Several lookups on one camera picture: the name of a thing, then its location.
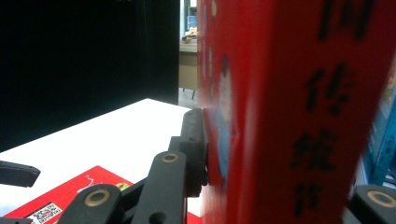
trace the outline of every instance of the black wall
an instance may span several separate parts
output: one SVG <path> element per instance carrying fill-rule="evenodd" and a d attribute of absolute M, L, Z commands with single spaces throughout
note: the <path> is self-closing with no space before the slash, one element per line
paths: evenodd
<path fill-rule="evenodd" d="M 177 0 L 0 1 L 0 152 L 145 98 L 176 105 L 178 29 Z"/>

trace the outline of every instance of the white table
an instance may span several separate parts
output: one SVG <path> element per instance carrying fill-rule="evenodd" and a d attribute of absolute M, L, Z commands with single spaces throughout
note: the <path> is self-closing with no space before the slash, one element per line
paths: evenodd
<path fill-rule="evenodd" d="M 180 136 L 187 111 L 146 99 L 0 153 L 0 161 L 41 171 L 31 188 L 0 185 L 0 217 L 95 165 L 136 183 L 171 136 Z M 200 206 L 200 199 L 189 199 L 188 210 L 198 217 Z"/>

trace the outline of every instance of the book spine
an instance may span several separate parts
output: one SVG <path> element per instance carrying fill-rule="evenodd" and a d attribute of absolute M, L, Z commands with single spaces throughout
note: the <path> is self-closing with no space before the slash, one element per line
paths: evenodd
<path fill-rule="evenodd" d="M 369 183 L 382 185 L 396 150 L 396 60 L 389 71 L 364 153 Z"/>
<path fill-rule="evenodd" d="M 205 221 L 340 222 L 394 53 L 396 2 L 204 0 L 200 10 Z M 227 76 L 228 157 L 217 122 Z"/>
<path fill-rule="evenodd" d="M 393 156 L 393 161 L 388 169 L 388 173 L 384 180 L 384 186 L 396 189 L 396 154 Z"/>

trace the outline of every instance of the red book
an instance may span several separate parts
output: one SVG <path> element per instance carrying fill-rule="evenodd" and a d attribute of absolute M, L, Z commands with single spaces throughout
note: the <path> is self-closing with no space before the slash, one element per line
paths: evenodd
<path fill-rule="evenodd" d="M 204 222 L 341 222 L 395 11 L 395 1 L 199 1 Z"/>
<path fill-rule="evenodd" d="M 133 183 L 100 166 L 95 166 L 8 213 L 5 217 L 27 217 L 32 219 L 34 224 L 54 224 L 81 190 L 96 184 L 111 184 L 123 190 L 131 187 Z M 201 224 L 202 220 L 188 213 L 188 223 Z"/>

